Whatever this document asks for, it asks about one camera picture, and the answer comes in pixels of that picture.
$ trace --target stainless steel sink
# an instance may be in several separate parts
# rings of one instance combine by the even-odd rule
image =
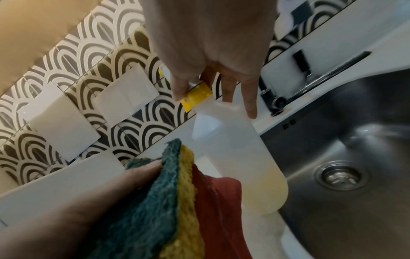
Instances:
[[[410,258],[410,70],[337,87],[262,139],[315,259]]]

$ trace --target bottle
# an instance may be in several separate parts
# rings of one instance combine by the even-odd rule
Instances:
[[[187,112],[196,112],[192,139],[222,176],[241,182],[244,206],[263,215],[282,207],[288,195],[286,178],[244,110],[215,101],[202,81],[181,103]]]

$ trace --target drain strainer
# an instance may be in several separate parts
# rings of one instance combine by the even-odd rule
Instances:
[[[362,167],[348,161],[326,163],[316,170],[315,177],[322,186],[337,191],[360,188],[369,180]]]

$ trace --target yellow liquid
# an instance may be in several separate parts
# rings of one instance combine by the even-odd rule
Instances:
[[[275,169],[242,184],[244,206],[262,215],[273,213],[283,206],[288,195],[287,182],[282,173]]]

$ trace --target black and white patterned wall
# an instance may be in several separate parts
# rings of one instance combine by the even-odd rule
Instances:
[[[272,40],[272,61],[354,0],[316,0],[314,16],[283,40]],[[132,117],[109,127],[91,100],[127,70],[140,64],[160,93]],[[171,98],[169,83],[158,73],[161,61],[152,49],[138,0],[103,0],[60,43],[0,97],[0,166],[25,184],[71,163],[110,150],[122,162],[133,158],[194,116]],[[43,86],[53,82],[78,107],[101,138],[74,161],[58,152],[19,117]],[[212,86],[221,97],[220,77]]]

